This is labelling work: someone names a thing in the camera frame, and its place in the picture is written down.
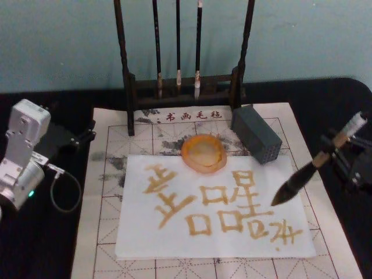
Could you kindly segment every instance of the calligraphy brush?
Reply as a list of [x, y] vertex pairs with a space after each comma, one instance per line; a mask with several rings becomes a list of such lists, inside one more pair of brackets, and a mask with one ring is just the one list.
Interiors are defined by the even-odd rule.
[[180, 30], [180, 0], [176, 1], [177, 26], [177, 89], [181, 89], [181, 30]]
[[367, 123], [368, 113], [359, 112], [351, 118], [345, 127], [332, 139], [333, 146], [320, 151], [315, 158], [300, 170], [294, 173], [277, 191], [271, 206], [280, 205], [288, 202], [309, 182], [314, 173], [323, 166], [330, 158], [331, 154], [341, 148], [349, 137], [354, 135]]
[[202, 12], [203, 2], [202, 0], [198, 0], [198, 21], [196, 25], [195, 99], [198, 99], [200, 94], [200, 47], [202, 35]]
[[160, 61], [160, 36], [159, 36], [159, 18], [158, 18], [158, 1], [152, 0], [153, 9], [153, 25], [155, 28], [155, 44], [156, 44], [156, 68], [158, 70], [158, 93], [159, 98], [162, 97], [162, 64]]

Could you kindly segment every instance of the gray block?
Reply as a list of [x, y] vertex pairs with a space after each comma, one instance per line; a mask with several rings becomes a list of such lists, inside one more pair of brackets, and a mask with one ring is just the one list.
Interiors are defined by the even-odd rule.
[[282, 141], [253, 106], [232, 112], [231, 129], [260, 164], [278, 158]]

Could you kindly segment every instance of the white paper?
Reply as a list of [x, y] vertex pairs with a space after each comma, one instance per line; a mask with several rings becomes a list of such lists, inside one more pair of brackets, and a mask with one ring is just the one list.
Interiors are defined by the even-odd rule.
[[[164, 215], [155, 208], [168, 212], [159, 197], [159, 193], [144, 193], [148, 189], [153, 177], [158, 180], [153, 169], [146, 167], [160, 164], [161, 169], [167, 169], [164, 176], [171, 171], [177, 175], [164, 183], [162, 195], [169, 197], [176, 193], [174, 205], [177, 206], [188, 196], [195, 196], [195, 200], [184, 206], [174, 214], [167, 223], [159, 228]], [[218, 211], [234, 212], [241, 214], [250, 212], [246, 206], [248, 200], [238, 196], [232, 201], [234, 189], [239, 188], [238, 194], [244, 193], [242, 186], [237, 186], [232, 171], [251, 171], [255, 185], [249, 187], [249, 192], [258, 193], [252, 197], [256, 213], [273, 211], [272, 215], [259, 215], [240, 219], [242, 227], [236, 230], [223, 232]], [[121, 206], [119, 232], [116, 242], [116, 256], [119, 260], [129, 259], [163, 259], [163, 258], [188, 258], [188, 257], [312, 257], [316, 255], [306, 216], [299, 196], [291, 201], [271, 207], [270, 203], [278, 188], [292, 174], [290, 159], [279, 156], [277, 160], [261, 166], [252, 157], [228, 157], [226, 166], [217, 173], [204, 175], [187, 167], [179, 156], [144, 156], [130, 155], [127, 163], [127, 174]], [[204, 187], [226, 187], [227, 205], [224, 201], [203, 204], [202, 191]], [[208, 199], [221, 197], [220, 189], [206, 190]], [[204, 231], [207, 234], [190, 235], [190, 227], [186, 219], [193, 214], [204, 214], [207, 217], [194, 217], [195, 231]], [[239, 224], [236, 214], [222, 214], [227, 226]], [[206, 229], [204, 220], [210, 220], [210, 230]], [[249, 224], [253, 236], [257, 236], [257, 224], [262, 223], [264, 229], [258, 234], [258, 239], [253, 239], [250, 234]], [[283, 233], [282, 227], [286, 222], [285, 235], [299, 232], [292, 237], [286, 237], [284, 244], [282, 238], [275, 235]]]

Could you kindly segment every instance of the calligraphy paper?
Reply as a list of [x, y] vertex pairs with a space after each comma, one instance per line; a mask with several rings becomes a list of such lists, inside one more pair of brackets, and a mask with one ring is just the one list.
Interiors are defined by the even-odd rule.
[[292, 172], [287, 156], [264, 166], [229, 157], [223, 169], [205, 175], [179, 156], [130, 155], [116, 256], [315, 256], [300, 197], [270, 206]]

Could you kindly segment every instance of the orange dish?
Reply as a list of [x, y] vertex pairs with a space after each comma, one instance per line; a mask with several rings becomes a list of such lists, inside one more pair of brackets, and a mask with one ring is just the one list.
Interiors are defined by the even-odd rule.
[[184, 142], [182, 159], [199, 173], [214, 173], [227, 162], [226, 151], [220, 140], [212, 135], [195, 135]]

